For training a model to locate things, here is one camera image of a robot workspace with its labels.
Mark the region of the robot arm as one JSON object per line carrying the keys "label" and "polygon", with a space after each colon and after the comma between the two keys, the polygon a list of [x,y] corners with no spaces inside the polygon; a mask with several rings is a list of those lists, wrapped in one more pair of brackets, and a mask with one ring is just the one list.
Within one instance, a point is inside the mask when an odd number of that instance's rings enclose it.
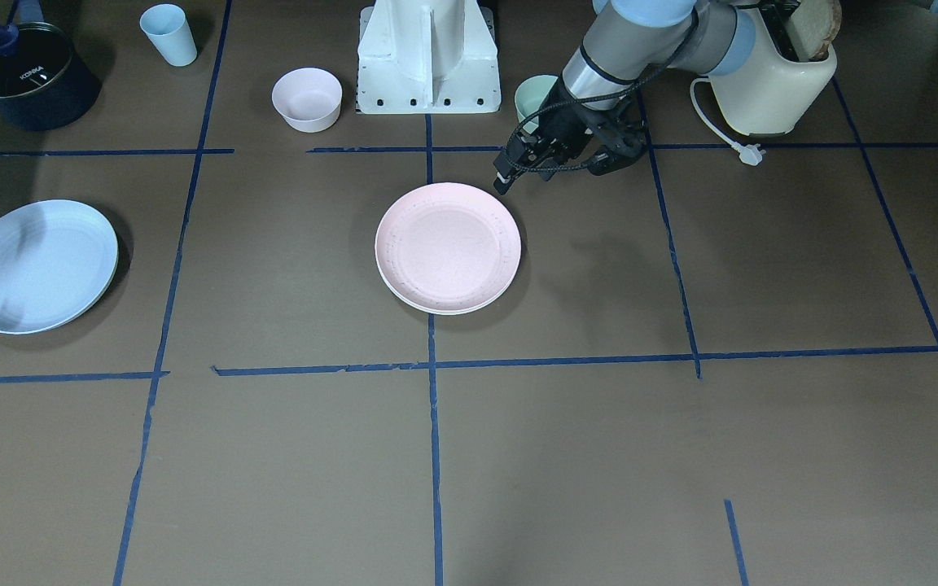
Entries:
{"label": "robot arm", "polygon": [[548,181],[632,166],[648,148],[644,124],[625,116],[633,94],[668,69],[737,71],[758,33],[751,11],[725,1],[598,1],[594,8],[583,41],[524,118],[536,128],[520,124],[496,157],[499,195],[526,174]]}

